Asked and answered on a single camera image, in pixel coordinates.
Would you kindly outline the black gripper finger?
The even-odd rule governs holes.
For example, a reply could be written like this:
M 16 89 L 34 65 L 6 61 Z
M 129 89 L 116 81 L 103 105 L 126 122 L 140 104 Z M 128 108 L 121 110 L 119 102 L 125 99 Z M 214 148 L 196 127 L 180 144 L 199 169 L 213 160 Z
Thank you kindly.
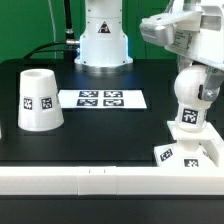
M 193 60 L 185 56 L 178 57 L 178 73 L 181 73 L 184 69 L 190 67 L 193 64 Z
M 206 79 L 199 87 L 199 98 L 203 101 L 214 102 L 219 94 L 220 86 L 224 82 L 224 71 L 207 66 Z

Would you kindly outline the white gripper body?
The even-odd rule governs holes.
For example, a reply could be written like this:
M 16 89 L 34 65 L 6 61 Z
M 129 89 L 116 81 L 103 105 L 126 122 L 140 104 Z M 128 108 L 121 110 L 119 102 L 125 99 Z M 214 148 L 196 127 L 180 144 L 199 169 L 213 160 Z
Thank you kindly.
M 175 22 L 175 41 L 165 49 L 224 70 L 224 0 L 174 0 L 171 12 L 201 13 L 193 30 L 189 20 Z

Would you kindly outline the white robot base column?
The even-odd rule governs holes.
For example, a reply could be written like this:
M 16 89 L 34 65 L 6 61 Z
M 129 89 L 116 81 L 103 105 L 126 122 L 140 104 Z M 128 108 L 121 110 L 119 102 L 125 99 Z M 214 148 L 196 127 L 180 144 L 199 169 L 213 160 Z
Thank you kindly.
M 122 29 L 122 0 L 85 0 L 85 16 L 76 68 L 101 74 L 130 70 L 133 59 Z

